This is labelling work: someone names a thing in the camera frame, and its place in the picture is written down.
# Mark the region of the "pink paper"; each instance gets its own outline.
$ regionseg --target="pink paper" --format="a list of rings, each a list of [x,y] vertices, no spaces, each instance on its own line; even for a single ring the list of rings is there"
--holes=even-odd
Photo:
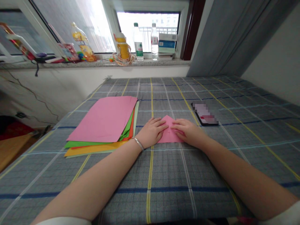
[[[99,99],[67,141],[117,142],[137,100],[131,96]]]
[[[171,127],[174,126],[172,123],[174,119],[166,115],[164,118],[162,118],[162,120],[165,120],[165,124],[169,125],[169,127],[163,131],[162,138],[158,141],[158,143],[184,142],[175,134],[175,132],[182,132],[176,129],[171,129]]]

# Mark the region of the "wall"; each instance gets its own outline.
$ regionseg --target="wall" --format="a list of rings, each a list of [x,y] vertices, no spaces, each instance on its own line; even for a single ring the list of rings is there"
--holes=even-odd
[[[300,105],[300,4],[242,75],[255,85]]]
[[[149,78],[149,77],[185,77],[189,66],[152,66],[127,68],[68,68],[40,69],[35,77],[35,69],[10,70],[12,75],[37,94],[37,98],[46,101],[59,120],[78,106],[94,91],[107,76],[112,78]],[[0,75],[0,115],[13,116],[22,111],[28,116],[35,116],[40,121],[57,123],[56,116],[49,113],[44,103],[18,84],[8,72],[1,70]],[[33,128],[45,127],[35,118],[20,120]]]

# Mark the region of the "curtain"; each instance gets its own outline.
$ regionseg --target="curtain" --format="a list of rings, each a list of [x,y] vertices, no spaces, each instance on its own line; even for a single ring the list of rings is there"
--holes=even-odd
[[[215,0],[187,76],[242,76],[297,3]]]

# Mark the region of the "window sill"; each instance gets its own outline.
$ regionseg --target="window sill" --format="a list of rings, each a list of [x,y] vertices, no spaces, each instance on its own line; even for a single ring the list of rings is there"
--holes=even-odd
[[[173,59],[170,61],[153,61],[151,59],[145,59],[142,62],[134,61],[129,67],[140,66],[177,66],[186,65],[189,66],[191,61],[183,61],[181,59]],[[6,69],[36,69],[36,65],[31,62],[19,62],[13,64],[1,64]],[[121,67],[116,62],[109,61],[97,61],[97,62],[79,62],[79,63],[44,63],[39,64],[40,69],[43,68],[92,68],[92,67]]]

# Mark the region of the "fingers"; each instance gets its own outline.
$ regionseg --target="fingers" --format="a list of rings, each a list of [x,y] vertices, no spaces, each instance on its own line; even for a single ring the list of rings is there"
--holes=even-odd
[[[158,132],[162,132],[163,130],[167,129],[169,127],[169,125],[162,125],[162,126],[159,126],[157,128]]]
[[[161,118],[155,118],[155,119],[150,121],[150,124],[154,124],[154,123],[156,123],[157,121],[160,121],[160,120],[161,120]]]
[[[156,141],[158,142],[163,136],[163,131],[159,132],[156,138]]]
[[[183,141],[186,140],[186,136],[182,135],[181,133],[175,132],[175,134],[176,134],[181,140],[183,140]]]
[[[186,125],[185,119],[177,119],[173,121],[173,124],[180,124],[180,125]]]
[[[154,119],[154,117],[152,117],[150,120],[148,120],[148,123],[151,122]]]
[[[165,120],[160,120],[154,123],[154,126],[159,127],[160,125],[164,124],[166,121]]]
[[[180,130],[180,131],[184,131],[184,126],[182,125],[174,125],[171,127],[171,129],[177,129],[177,130]]]

